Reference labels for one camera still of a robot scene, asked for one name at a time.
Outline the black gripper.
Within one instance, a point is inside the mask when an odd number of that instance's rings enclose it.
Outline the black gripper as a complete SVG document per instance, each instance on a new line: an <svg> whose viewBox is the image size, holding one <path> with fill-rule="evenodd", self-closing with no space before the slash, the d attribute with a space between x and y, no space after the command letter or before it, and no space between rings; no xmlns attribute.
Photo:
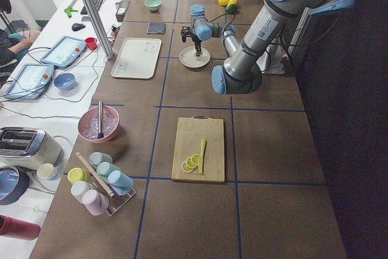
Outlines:
<svg viewBox="0 0 388 259"><path fill-rule="evenodd" d="M195 34L194 29L188 26L182 26L180 31L182 42L186 42L187 38L190 38L195 44L195 54L201 53L201 40Z"/></svg>

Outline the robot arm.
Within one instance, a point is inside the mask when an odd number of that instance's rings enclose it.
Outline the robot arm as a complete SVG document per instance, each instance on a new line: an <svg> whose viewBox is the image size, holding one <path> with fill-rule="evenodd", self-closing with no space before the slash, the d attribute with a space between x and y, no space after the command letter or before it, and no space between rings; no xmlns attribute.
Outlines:
<svg viewBox="0 0 388 259"><path fill-rule="evenodd" d="M228 54L221 66L212 70L212 87L217 94L248 94L256 91L262 82L258 59L273 44L274 39L290 19L296 18L308 7L313 15L331 15L355 5L355 0L263 0L243 39L235 35L231 24L210 22L203 5L195 4L190 10L191 25L181 29L182 40L191 38L195 54L201 54L201 42L220 38Z"/></svg>

